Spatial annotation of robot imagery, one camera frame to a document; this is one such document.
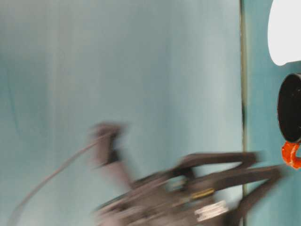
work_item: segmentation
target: yellow label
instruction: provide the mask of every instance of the yellow label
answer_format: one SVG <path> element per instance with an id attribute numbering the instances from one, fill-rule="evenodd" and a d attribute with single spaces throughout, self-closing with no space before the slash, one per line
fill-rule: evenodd
<path id="1" fill-rule="evenodd" d="M 209 188 L 209 189 L 206 189 L 204 191 L 193 193 L 191 195 L 191 198 L 192 199 L 199 199 L 199 198 L 202 198 L 204 196 L 207 196 L 207 195 L 210 195 L 210 194 L 213 194 L 213 193 L 214 193 L 214 189 L 213 188 Z"/>

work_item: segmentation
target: black cup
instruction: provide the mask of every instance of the black cup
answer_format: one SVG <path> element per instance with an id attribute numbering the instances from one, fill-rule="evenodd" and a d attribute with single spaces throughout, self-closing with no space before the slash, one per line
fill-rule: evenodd
<path id="1" fill-rule="evenodd" d="M 301 142 L 301 74 L 288 75 L 280 87 L 277 115 L 283 137 L 291 143 Z"/>

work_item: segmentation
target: white label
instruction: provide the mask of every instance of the white label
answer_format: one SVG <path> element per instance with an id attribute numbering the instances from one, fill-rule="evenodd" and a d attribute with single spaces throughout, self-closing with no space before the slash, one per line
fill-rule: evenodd
<path id="1" fill-rule="evenodd" d="M 220 201 L 215 204 L 207 205 L 196 210 L 194 213 L 198 216 L 198 222 L 214 218 L 218 215 L 221 215 L 227 212 L 229 209 L 226 207 L 225 201 Z"/>

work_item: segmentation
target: gray wire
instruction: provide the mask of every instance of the gray wire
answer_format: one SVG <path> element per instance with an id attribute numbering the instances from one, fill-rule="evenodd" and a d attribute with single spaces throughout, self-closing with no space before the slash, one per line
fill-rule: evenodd
<path id="1" fill-rule="evenodd" d="M 95 146 L 100 142 L 100 139 L 104 138 L 106 135 L 99 137 L 94 142 L 86 146 L 85 148 L 77 151 L 73 156 L 71 156 L 69 159 L 67 159 L 56 171 L 54 171 L 51 175 L 46 177 L 44 180 L 42 180 L 34 189 L 32 189 L 31 192 L 29 192 L 25 198 L 16 206 L 12 214 L 10 215 L 8 219 L 7 226 L 16 226 L 18 224 L 18 221 L 20 219 L 20 216 L 24 210 L 25 205 L 27 202 L 46 184 L 48 183 L 52 178 L 54 178 L 57 174 L 62 172 L 65 168 L 67 168 L 74 160 L 76 160 L 78 157 L 80 157 L 83 153 L 87 152 L 90 148 Z"/>

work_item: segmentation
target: teal wall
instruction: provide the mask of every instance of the teal wall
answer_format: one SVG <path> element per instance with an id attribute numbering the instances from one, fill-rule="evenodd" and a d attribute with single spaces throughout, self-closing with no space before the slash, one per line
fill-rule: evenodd
<path id="1" fill-rule="evenodd" d="M 6 0 L 0 3 L 0 225 L 25 194 L 103 120 L 131 123 L 136 178 L 168 150 L 169 2 Z M 89 156 L 26 208 L 23 226 L 93 225 L 93 208 L 121 190 Z"/>
<path id="2" fill-rule="evenodd" d="M 135 178 L 191 152 L 241 151 L 238 2 L 3 0 L 0 31 L 0 225 L 103 120 L 130 123 Z M 93 225 L 91 210 L 124 191 L 88 160 L 21 225 Z"/>
<path id="3" fill-rule="evenodd" d="M 284 139 L 277 123 L 277 96 L 289 73 L 300 72 L 300 63 L 275 65 L 268 50 L 268 20 L 272 0 L 244 0 L 244 43 L 246 51 L 246 144 L 248 151 L 261 151 L 262 165 L 283 164 Z M 274 193 L 248 217 L 251 226 L 300 225 L 300 175 L 292 175 L 277 185 Z"/>

